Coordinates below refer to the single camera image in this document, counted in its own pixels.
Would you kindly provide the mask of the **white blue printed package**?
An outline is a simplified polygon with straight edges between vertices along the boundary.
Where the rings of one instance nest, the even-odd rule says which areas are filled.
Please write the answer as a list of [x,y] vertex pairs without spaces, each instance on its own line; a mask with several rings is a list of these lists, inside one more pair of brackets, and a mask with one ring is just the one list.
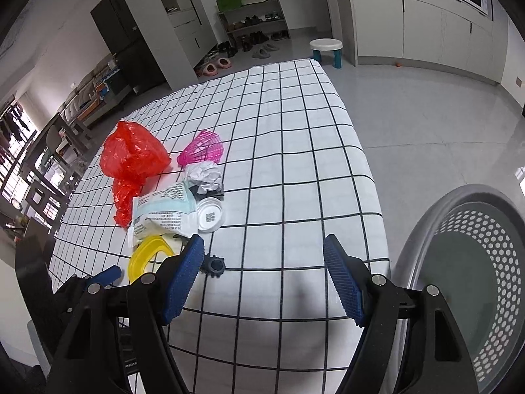
[[196,205],[196,199],[184,181],[134,197],[128,245],[135,248],[149,236],[190,238],[199,230]]

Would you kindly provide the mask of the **white grey paper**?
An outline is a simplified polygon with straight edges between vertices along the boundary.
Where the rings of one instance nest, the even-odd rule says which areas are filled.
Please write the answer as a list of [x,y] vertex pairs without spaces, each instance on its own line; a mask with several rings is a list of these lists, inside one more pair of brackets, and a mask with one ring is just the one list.
[[195,197],[218,197],[223,195],[221,167],[206,160],[188,164],[184,168],[184,181]]

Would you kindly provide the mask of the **pink foam fruit net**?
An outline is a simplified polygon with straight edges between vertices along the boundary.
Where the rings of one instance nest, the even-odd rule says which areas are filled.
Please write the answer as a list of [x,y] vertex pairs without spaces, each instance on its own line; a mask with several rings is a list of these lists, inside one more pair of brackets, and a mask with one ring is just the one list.
[[223,145],[220,136],[212,131],[201,131],[184,148],[177,157],[177,164],[185,167],[204,161],[213,161],[219,164],[223,154]]

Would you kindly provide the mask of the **red plastic bag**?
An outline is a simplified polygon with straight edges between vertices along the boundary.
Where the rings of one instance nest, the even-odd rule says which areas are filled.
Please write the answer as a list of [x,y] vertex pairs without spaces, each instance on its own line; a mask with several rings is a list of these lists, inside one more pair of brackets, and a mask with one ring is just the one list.
[[103,144],[100,169],[113,180],[114,220],[126,229],[133,215],[133,199],[139,197],[152,176],[169,167],[171,158],[163,144],[144,126],[119,121]]

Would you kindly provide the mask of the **grey perforated laundry basket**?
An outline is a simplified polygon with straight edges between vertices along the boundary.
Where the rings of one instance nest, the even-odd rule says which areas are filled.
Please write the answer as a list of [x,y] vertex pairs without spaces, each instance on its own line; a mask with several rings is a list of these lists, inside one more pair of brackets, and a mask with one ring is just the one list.
[[413,228],[396,285],[434,285],[464,337],[480,393],[524,391],[524,219],[501,191],[455,188]]

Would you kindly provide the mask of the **white black grid tablecloth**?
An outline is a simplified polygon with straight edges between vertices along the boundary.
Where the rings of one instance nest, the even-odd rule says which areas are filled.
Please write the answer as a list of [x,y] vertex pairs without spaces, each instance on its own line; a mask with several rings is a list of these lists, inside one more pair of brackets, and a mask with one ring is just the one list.
[[364,149],[328,74],[311,59],[254,66],[135,110],[172,157],[199,132],[223,144],[221,228],[165,330],[194,393],[333,393],[361,331],[345,316],[323,259],[327,235],[373,272],[390,267]]

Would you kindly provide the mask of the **pink slippers pair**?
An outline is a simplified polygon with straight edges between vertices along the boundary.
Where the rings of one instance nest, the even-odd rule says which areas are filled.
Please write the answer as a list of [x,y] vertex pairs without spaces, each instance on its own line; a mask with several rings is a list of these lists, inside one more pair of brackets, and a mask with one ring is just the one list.
[[231,61],[225,57],[219,57],[214,61],[209,61],[201,69],[201,74],[205,77],[214,77],[219,73],[220,69],[229,69]]

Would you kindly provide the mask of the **beige sofa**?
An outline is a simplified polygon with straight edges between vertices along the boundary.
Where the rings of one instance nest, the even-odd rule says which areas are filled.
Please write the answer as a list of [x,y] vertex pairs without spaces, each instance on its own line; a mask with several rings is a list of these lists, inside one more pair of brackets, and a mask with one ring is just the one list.
[[79,121],[89,126],[110,114],[131,92],[123,71],[108,54],[72,90],[58,113],[69,125]]

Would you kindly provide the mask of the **grey slippers pair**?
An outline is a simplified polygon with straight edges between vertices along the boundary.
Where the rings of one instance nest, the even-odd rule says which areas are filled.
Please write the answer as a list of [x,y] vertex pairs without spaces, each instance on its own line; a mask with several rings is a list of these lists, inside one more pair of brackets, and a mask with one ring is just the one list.
[[279,51],[280,48],[276,47],[276,45],[273,45],[271,43],[264,43],[263,45],[260,45],[259,47],[255,48],[255,50],[252,52],[252,57],[254,59],[269,59],[270,54]]

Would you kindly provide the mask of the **white round plastic stool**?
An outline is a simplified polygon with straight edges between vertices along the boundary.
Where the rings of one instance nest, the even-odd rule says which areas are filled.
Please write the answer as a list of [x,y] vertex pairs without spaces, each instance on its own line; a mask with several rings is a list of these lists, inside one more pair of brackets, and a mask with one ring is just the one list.
[[334,67],[341,69],[344,45],[340,40],[334,38],[317,38],[310,41],[312,57],[317,62],[322,62],[323,53],[332,53],[334,57]]

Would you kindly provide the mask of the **tall grey cupboard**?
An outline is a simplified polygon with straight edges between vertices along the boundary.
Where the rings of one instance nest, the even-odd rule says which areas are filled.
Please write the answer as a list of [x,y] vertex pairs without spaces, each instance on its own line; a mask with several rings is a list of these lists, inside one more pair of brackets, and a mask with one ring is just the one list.
[[217,40],[201,0],[125,0],[172,90],[195,84]]

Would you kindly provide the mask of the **grey shoe rack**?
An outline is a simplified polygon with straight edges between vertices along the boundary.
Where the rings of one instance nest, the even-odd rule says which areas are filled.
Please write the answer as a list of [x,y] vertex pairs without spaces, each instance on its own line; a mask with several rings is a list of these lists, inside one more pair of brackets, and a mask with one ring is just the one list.
[[266,0],[218,12],[218,18],[230,44],[237,50],[250,51],[256,45],[290,38],[280,0]]

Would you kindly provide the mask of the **dark wardrobe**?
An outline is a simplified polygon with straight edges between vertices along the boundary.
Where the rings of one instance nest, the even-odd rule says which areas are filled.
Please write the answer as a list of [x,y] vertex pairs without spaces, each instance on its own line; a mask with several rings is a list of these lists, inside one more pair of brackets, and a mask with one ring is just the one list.
[[165,84],[165,76],[125,0],[101,0],[91,16],[116,62],[118,75],[136,94]]

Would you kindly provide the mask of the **green handbag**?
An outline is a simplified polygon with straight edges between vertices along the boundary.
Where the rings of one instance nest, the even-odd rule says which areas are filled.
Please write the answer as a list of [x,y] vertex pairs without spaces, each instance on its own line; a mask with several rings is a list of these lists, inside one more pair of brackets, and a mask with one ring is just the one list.
[[233,11],[242,6],[241,0],[215,0],[219,12]]

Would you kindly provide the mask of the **long grey cabinet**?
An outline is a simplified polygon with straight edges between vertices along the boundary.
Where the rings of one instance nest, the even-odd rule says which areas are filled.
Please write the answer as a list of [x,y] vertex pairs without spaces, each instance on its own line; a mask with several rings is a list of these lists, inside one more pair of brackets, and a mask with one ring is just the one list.
[[336,0],[346,58],[443,70],[501,83],[508,16],[497,0]]

